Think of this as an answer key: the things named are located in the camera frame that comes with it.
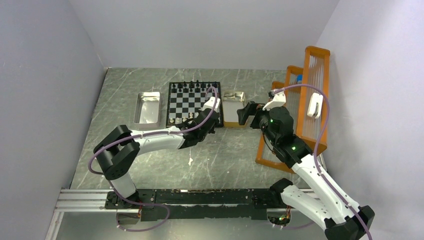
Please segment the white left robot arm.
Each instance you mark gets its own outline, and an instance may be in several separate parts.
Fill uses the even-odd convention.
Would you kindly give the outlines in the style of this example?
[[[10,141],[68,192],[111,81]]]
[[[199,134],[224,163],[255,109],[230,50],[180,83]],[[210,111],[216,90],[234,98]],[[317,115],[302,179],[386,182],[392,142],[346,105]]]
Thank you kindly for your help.
[[[117,192],[118,201],[132,208],[141,201],[129,174],[135,158],[154,151],[195,146],[215,132],[219,117],[219,113],[207,108],[199,111],[196,118],[164,129],[135,131],[119,125],[94,148],[93,158],[101,168],[100,174]]]

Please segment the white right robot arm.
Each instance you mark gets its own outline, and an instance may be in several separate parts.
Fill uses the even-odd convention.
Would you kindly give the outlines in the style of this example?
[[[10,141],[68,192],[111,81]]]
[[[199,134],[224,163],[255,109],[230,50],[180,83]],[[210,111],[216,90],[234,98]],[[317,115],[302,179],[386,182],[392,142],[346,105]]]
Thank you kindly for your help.
[[[328,240],[359,240],[369,234],[375,212],[361,206],[331,178],[318,163],[313,150],[295,135],[294,119],[282,105],[249,102],[237,111],[243,125],[253,116],[250,127],[259,129],[269,142],[275,156],[303,179],[319,199],[303,193],[290,180],[283,178],[272,185],[270,202],[275,207],[284,204],[300,211],[317,224]]]

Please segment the yellow tray of white pieces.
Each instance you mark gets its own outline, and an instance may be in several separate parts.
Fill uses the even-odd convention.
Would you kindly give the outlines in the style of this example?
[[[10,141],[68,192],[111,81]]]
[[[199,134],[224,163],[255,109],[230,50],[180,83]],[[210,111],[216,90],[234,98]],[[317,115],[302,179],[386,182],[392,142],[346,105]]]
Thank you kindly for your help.
[[[243,91],[225,91],[221,98],[223,109],[223,126],[225,128],[245,128],[239,124],[237,110],[243,109],[246,104],[246,95]]]

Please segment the black white chess board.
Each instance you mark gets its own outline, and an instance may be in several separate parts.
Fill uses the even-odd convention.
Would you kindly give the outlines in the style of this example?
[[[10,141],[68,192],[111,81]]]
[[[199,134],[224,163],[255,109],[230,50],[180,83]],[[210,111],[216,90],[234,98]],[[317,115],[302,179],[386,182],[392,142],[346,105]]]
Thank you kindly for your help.
[[[170,124],[170,119],[183,118],[189,119],[189,114],[193,113],[193,117],[197,117],[198,111],[202,109],[204,103],[214,96],[214,92],[202,92],[202,93],[170,93],[168,91],[168,100],[167,100],[167,111],[166,111],[166,126],[171,127],[176,125]]]

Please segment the silver metal tray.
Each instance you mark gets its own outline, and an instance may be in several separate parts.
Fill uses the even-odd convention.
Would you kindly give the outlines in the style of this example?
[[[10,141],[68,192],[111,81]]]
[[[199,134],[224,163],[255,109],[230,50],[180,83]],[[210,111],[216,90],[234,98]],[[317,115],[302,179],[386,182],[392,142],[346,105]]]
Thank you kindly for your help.
[[[162,99],[158,91],[139,92],[136,98],[133,122],[142,129],[160,126]]]

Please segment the orange wooden rack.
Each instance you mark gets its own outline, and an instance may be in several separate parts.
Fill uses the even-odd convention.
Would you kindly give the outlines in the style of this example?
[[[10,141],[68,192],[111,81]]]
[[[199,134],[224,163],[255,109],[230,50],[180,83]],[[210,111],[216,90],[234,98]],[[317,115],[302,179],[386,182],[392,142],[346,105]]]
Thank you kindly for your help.
[[[330,57],[328,49],[316,46],[308,46],[305,49],[303,66],[289,65],[286,68],[284,81],[273,81],[271,88],[280,89],[295,84],[309,84],[319,88],[329,96],[330,79]],[[297,83],[297,76],[302,75],[302,82]],[[317,140],[321,127],[325,123],[325,114],[328,112],[326,106],[322,107],[321,116],[314,119],[307,116],[310,98],[316,91],[309,87],[294,87],[285,91],[286,104],[284,105],[294,119],[294,133],[303,139],[311,148],[318,142],[317,153],[320,156],[328,147],[327,131],[320,140]],[[274,168],[292,174],[284,163],[279,160],[266,159],[268,148],[263,138],[260,138],[255,162],[266,167]]]

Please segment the blue cap bottle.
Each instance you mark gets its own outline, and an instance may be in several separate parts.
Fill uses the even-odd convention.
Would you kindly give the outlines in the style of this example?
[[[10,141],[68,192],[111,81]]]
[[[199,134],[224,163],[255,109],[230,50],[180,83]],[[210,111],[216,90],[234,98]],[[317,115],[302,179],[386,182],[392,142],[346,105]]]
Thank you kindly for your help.
[[[296,82],[297,83],[301,83],[302,80],[303,80],[303,76],[301,74],[296,77]]]

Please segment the white clip object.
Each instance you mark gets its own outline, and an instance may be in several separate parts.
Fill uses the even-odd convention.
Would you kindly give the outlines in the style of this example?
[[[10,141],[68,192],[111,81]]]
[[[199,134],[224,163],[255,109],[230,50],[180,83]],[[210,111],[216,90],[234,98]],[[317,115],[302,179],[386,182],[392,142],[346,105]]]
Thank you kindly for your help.
[[[306,115],[313,119],[319,119],[322,113],[323,100],[323,95],[314,92],[309,99]]]

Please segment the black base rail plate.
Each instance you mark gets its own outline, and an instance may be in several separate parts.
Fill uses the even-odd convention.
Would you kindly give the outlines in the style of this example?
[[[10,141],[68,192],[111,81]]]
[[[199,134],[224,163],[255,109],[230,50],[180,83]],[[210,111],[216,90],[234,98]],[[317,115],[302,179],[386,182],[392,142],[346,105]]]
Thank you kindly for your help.
[[[138,189],[140,202],[126,207],[113,191],[104,208],[140,213],[142,222],[173,219],[269,220],[269,213],[285,213],[286,204],[270,188]]]

